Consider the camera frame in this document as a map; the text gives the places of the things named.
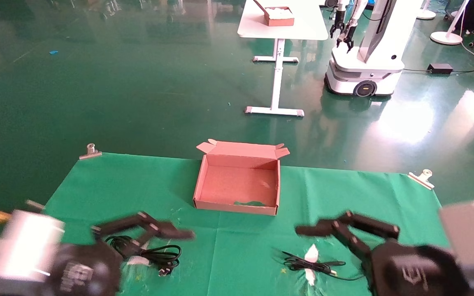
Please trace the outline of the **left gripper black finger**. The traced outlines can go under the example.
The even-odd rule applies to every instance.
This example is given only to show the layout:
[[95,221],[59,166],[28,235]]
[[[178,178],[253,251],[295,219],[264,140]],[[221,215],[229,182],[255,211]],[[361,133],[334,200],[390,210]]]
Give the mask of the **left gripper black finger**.
[[158,221],[147,213],[137,213],[94,225],[92,226],[92,234],[94,238],[103,238],[107,235],[113,235],[136,227],[148,227],[150,224],[156,225]]
[[156,252],[165,250],[168,247],[176,247],[175,245],[168,245],[165,247],[153,248],[148,250],[143,250],[142,247],[145,243],[149,242],[152,238],[162,238],[164,240],[192,240],[195,238],[195,233],[191,230],[177,230],[177,229],[164,229],[159,228],[155,230],[153,228],[148,228],[143,232],[138,238],[132,240],[130,243],[130,255],[140,255],[144,252]]

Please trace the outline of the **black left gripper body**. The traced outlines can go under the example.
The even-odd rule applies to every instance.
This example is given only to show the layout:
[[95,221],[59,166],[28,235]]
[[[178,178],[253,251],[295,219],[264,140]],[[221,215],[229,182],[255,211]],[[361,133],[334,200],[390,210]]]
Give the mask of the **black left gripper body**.
[[51,296],[114,296],[122,256],[105,242],[61,244],[50,272]]

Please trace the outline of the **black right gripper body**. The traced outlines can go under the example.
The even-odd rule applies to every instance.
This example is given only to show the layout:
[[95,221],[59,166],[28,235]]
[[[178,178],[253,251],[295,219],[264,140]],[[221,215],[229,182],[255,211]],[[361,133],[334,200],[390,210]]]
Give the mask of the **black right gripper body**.
[[380,244],[365,259],[365,276],[373,296],[468,295],[453,253],[431,244]]

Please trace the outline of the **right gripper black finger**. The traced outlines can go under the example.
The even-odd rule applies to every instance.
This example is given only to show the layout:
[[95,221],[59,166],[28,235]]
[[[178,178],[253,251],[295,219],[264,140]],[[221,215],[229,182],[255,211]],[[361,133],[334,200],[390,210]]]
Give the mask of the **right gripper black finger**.
[[345,212],[340,216],[340,221],[358,230],[365,231],[384,239],[391,238],[397,240],[399,238],[399,227],[397,225],[376,220],[362,214]]
[[328,237],[334,236],[347,247],[359,260],[365,262],[371,257],[370,247],[354,235],[348,226],[340,221],[320,221],[316,225],[298,225],[295,233],[299,236]]

